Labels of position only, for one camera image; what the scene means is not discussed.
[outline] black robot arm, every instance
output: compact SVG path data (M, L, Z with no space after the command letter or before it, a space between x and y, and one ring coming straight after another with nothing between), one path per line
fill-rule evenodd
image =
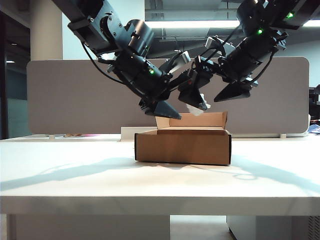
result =
M267 69L274 54L286 48L288 34L281 33L277 28L297 30L319 11L318 0L244 0L237 10L237 18L245 39L237 47L227 43L239 27L225 41L217 36L208 38L207 51L215 49L215 52L207 58L197 56L193 67L181 74L180 79L192 84L184 84L179 89L179 99L201 109L205 103L199 96L199 88L208 84L214 74L228 83L215 97L215 102L250 97L250 90L258 85L258 78ZM218 63L214 63L210 58L217 52L222 56L218 58ZM253 71L267 59L263 70L252 79Z
M126 85L138 95L145 114L176 119L181 116L166 102L170 93L178 89L182 102L206 110L199 88L208 84L214 74L228 83L215 97L215 102L249 97L274 54L279 48L286 48L288 34L278 29L296 30L320 10L319 0L244 0L237 18L245 39L234 47L228 43L231 36L225 41L210 37L206 47L215 52L209 57L197 56L191 69L172 79L172 72L190 61L188 53L178 52L161 67L155 67L145 59L153 32L142 20L134 19L123 25L107 0L52 1L69 18L68 27L84 49L90 48L118 79L99 69L92 60L106 77ZM113 60L101 58L102 54L113 52ZM221 57L215 63L210 58L217 52ZM253 71L267 59L263 70L252 79Z
M180 119L169 105L172 71L190 61L188 52L178 52L157 68L145 59L153 39L153 31L142 20L123 25L107 0L52 0L71 21L68 27L98 57L108 64L108 72L141 98L139 105L147 115ZM114 53L114 60L102 54ZM107 73L105 76L115 80Z

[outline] floor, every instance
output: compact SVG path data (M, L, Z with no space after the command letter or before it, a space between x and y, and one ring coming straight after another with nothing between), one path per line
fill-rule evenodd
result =
M171 240L233 240L226 216L171 216Z

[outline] black cable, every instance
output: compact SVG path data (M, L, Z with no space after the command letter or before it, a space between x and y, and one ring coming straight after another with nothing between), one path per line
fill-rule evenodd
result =
M106 73L96 64L96 62L93 60L93 58L91 57L90 53L88 52L88 50L87 50L87 48L86 48L85 43L84 43L84 42L81 42L81 44L82 44L82 47L83 47L85 53L88 55L88 57L89 57L89 59L91 60L91 62L93 63L93 65L95 66L96 69L98 69L98 71L99 71L100 73L102 73L104 76L106 76L108 79L111 79L112 81L115 81L115 82L117 82L117 83L119 83L119 84L125 85L122 81L119 81L118 79L114 78L113 76L110 76L110 75L106 74Z
M271 63L271 61L272 61L272 59L273 59L273 57L274 57L274 55L276 54L277 51L278 51L277 48L274 48L274 49L273 49L268 63L264 66L264 68L261 70L261 72L260 72L254 79L252 79L251 81L248 82L248 84L254 83L255 81L257 81L257 80L262 76L262 74L264 74L264 72L265 72L265 71L267 70L267 68L269 67L269 65L270 65L270 63Z
M203 57L204 54L206 54L208 51L213 50L213 49L217 49L217 47L209 47L208 49L206 49L203 53L200 54L200 56Z
M238 30L239 27L240 27L240 24L235 29L233 29L230 35L223 41L221 45L222 47L230 40L230 38L235 34L235 32ZM204 60L204 62L207 62L208 60L210 60L218 51L219 49L215 50L214 53L212 53L210 56L207 57L206 60Z

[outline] open cardboard box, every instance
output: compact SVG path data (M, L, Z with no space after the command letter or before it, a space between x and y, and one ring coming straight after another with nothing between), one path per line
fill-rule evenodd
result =
M231 135L225 130L227 112L200 116L181 113L182 119L155 117L157 130L136 133L135 159L140 162L231 164Z

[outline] desk divider panel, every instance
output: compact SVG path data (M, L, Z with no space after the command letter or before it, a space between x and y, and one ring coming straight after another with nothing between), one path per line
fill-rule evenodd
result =
M156 66L164 61L151 60ZM190 66L186 64L174 76ZM208 112L228 111L226 129L232 134L304 132L309 112L308 60L275 57L258 82L251 97L245 99L214 103L214 97L226 85L219 76L214 76L200 92L211 104ZM139 97L104 77L89 60L32 61L27 67L27 84L29 128L33 134L115 134L121 127L156 126L155 118L140 110ZM188 112L178 95L174 91L168 101L179 112Z

